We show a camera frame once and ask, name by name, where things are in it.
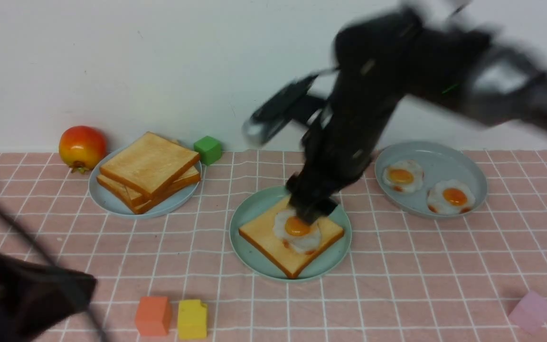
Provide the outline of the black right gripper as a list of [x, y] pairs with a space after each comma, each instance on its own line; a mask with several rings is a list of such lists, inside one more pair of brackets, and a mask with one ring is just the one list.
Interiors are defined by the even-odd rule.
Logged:
[[328, 216], [334, 193], [357, 182], [397, 106], [397, 95], [334, 92], [303, 139], [305, 162], [286, 183], [289, 204], [306, 224]]

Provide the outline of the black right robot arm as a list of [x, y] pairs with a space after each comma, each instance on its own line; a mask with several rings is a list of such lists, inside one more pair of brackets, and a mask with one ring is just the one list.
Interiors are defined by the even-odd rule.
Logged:
[[547, 132], [547, 70], [485, 29], [430, 28], [417, 9], [399, 6], [341, 29], [334, 56], [326, 119], [302, 137], [304, 167], [286, 185], [306, 223], [329, 215], [332, 194], [362, 177], [405, 96], [485, 126], [518, 120]]

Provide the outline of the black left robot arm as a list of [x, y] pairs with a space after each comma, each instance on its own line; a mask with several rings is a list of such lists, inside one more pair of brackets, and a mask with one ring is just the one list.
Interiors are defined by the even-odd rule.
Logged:
[[84, 313], [97, 340], [108, 342], [98, 314], [91, 308], [97, 279], [62, 267], [34, 236], [0, 207], [0, 221], [44, 260], [32, 263], [0, 253], [0, 342], [32, 342], [48, 329]]

